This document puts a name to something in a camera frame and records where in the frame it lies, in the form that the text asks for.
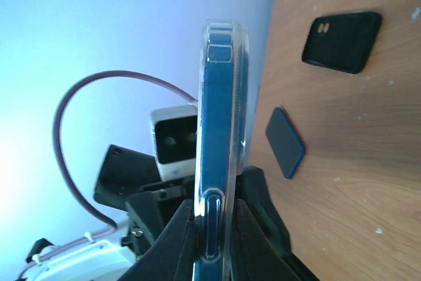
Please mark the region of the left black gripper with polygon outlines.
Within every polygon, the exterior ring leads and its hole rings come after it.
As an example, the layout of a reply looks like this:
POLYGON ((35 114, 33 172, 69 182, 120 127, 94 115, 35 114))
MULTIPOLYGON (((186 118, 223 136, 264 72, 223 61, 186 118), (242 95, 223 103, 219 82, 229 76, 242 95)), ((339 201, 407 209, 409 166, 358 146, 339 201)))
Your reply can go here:
POLYGON ((127 212, 121 245, 150 248, 181 203, 193 199, 194 177, 163 182, 154 157, 110 145, 95 184, 94 200, 127 212))

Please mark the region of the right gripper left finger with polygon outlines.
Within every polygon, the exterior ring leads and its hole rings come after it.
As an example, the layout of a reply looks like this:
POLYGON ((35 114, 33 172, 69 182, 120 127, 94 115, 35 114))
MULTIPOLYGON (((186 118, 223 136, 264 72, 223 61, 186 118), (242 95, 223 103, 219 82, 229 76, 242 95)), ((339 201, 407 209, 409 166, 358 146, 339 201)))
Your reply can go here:
POLYGON ((191 280, 196 254, 197 228, 193 201, 186 199, 153 246, 119 280, 191 280))

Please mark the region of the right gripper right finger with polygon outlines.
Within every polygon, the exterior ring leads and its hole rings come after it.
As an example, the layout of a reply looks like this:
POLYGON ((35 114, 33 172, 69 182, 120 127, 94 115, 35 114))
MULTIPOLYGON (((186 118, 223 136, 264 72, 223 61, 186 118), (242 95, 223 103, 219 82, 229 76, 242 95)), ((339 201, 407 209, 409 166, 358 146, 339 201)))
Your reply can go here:
POLYGON ((230 256, 231 280, 318 280, 292 252, 264 172, 255 166, 236 179, 230 256))

